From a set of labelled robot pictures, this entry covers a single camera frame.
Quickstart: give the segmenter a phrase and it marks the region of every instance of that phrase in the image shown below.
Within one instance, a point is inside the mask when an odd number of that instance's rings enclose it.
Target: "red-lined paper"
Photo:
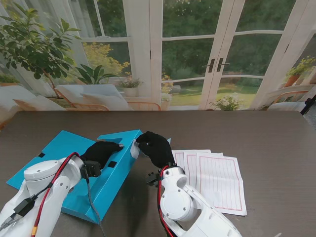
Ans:
[[[197,153],[197,190],[220,212],[247,215],[237,158]]]
[[[236,158],[210,150],[172,151],[175,162],[197,189],[220,212],[247,215],[243,180]]]

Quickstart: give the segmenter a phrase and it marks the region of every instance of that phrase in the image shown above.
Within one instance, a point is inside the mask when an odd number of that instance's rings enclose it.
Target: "flowers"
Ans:
[[[225,95],[222,99],[211,102],[210,104],[215,110],[238,110],[240,109],[241,103],[243,100],[240,100],[237,93],[232,95]]]
[[[106,72],[122,76],[124,70],[128,70],[129,62],[121,64],[118,60],[110,56],[113,51],[107,43],[82,43],[89,65],[93,68],[102,65]]]
[[[165,73],[162,73],[162,81],[164,80],[170,80],[170,76],[166,75]],[[165,94],[169,94],[169,92],[172,90],[173,83],[172,82],[166,82],[161,84],[161,92]]]
[[[132,77],[127,77],[124,80],[121,80],[118,85],[123,88],[136,88],[139,87],[143,82],[139,79],[133,80]]]
[[[161,94],[161,101],[171,101],[171,95],[170,94],[167,94],[167,93],[162,93]]]

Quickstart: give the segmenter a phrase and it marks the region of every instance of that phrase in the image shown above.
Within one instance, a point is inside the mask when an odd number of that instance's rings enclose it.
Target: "blue box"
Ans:
[[[136,139],[142,132],[140,130],[101,135],[98,140],[112,141],[124,144],[123,150],[114,153],[108,160],[99,177],[90,177],[91,197],[100,218],[103,219],[112,201],[121,188],[125,178],[131,170],[135,158],[130,150]],[[20,171],[7,181],[8,185],[20,189],[24,180],[24,170],[28,167],[46,161],[58,160],[67,157],[72,152],[82,155],[95,141],[80,137],[70,132],[61,131],[42,151],[45,155],[33,158]],[[111,168],[108,164],[115,161],[116,165]],[[92,223],[98,223],[88,199],[87,184],[81,180],[69,193],[63,203],[62,212],[82,218]]]

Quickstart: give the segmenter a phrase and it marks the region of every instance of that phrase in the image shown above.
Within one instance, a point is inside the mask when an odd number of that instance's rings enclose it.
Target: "table surface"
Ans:
[[[61,130],[96,140],[101,134],[141,129],[171,137],[174,150],[210,149],[237,157],[248,215],[226,215],[243,237],[316,236],[316,133],[298,112],[19,112],[0,132],[0,205],[15,194],[5,182]],[[164,237],[157,169],[140,156],[102,223],[108,237]],[[97,225],[61,214],[53,237],[101,237]]]

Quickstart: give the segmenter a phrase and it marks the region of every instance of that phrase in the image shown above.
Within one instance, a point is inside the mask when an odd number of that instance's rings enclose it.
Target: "red cable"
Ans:
[[[165,166],[165,167],[163,167],[163,168],[161,169],[160,174],[159,174],[160,179],[159,179],[159,185],[158,185],[158,206],[160,206],[160,199],[161,199],[161,196],[160,196],[160,195],[161,195],[161,177],[162,177],[162,175],[163,175],[163,171],[164,171],[165,169],[167,169],[168,167],[169,167],[168,165]],[[168,234],[170,235],[170,237],[173,237],[172,233],[171,233],[170,230],[169,230],[169,227],[168,227],[167,223],[164,221],[164,219],[163,219],[163,217],[162,217],[162,211],[161,211],[160,208],[159,208],[159,217],[160,217],[160,220],[161,220],[161,222],[162,222],[162,224],[163,224],[165,230],[168,232]]]
[[[77,153],[77,152],[73,152],[71,153],[65,160],[64,162],[61,164],[61,166],[59,167],[59,169],[57,170],[54,178],[52,179],[52,181],[50,181],[51,184],[53,184],[56,179],[59,177],[59,175],[61,174],[61,172],[64,170],[65,166],[68,164],[68,162],[70,161],[70,159],[73,157],[73,156],[77,156],[77,157],[80,157],[80,155]],[[39,226],[39,222],[40,222],[40,216],[41,216],[41,212],[43,210],[43,207],[44,207],[44,204],[45,204],[45,200],[48,196],[48,193],[50,191],[50,188],[47,189],[46,193],[45,193],[45,196],[43,198],[43,200],[41,201],[40,203],[40,206],[39,206],[39,211],[38,211],[38,215],[36,217],[36,220],[35,220],[35,223],[34,223],[34,227],[33,227],[33,230],[32,230],[32,234],[31,234],[31,237],[35,237],[36,235],[36,232],[37,232],[37,229],[38,229],[38,226]]]

